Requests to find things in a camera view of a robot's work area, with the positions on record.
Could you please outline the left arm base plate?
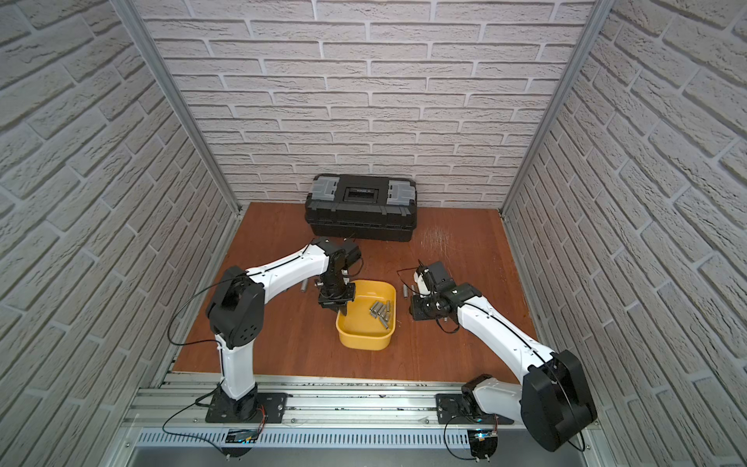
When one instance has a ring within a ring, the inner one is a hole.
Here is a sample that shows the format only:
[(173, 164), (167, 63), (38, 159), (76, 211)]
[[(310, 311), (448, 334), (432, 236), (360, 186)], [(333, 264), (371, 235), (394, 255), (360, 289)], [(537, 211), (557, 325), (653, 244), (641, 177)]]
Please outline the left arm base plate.
[(281, 423), (288, 400), (287, 393), (249, 392), (239, 400), (219, 390), (207, 408), (207, 423)]

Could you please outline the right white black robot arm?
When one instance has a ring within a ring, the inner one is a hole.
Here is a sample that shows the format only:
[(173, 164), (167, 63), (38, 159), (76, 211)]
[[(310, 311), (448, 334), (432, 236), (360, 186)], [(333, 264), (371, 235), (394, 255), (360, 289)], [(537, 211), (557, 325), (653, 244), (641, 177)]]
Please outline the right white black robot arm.
[(472, 411), (519, 421), (547, 451), (556, 451), (597, 421), (581, 360), (555, 351), (521, 331), (476, 287), (458, 284), (441, 262), (414, 269), (410, 315), (416, 321), (449, 318), (479, 338), (519, 381), (480, 376), (463, 386)]

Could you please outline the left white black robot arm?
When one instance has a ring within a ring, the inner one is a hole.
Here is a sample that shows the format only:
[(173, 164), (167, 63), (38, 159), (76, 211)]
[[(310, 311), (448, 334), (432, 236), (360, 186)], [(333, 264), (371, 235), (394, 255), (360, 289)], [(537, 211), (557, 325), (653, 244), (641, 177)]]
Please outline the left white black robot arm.
[(266, 304), (315, 277), (320, 307), (345, 314), (347, 304), (355, 299), (355, 284), (348, 278), (348, 270), (361, 259), (354, 241), (338, 244), (319, 237), (270, 264), (227, 270), (206, 313), (221, 363), (222, 380), (215, 399), (227, 402), (241, 420), (253, 416), (258, 410), (254, 340), (263, 329)]

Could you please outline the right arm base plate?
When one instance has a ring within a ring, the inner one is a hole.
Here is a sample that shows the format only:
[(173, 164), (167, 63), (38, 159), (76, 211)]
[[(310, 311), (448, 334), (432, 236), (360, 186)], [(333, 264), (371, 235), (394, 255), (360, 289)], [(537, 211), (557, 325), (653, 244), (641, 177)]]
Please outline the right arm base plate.
[(513, 425), (515, 422), (505, 416), (487, 414), (476, 403), (461, 393), (437, 393), (435, 395), (438, 423), (472, 423), (480, 425)]

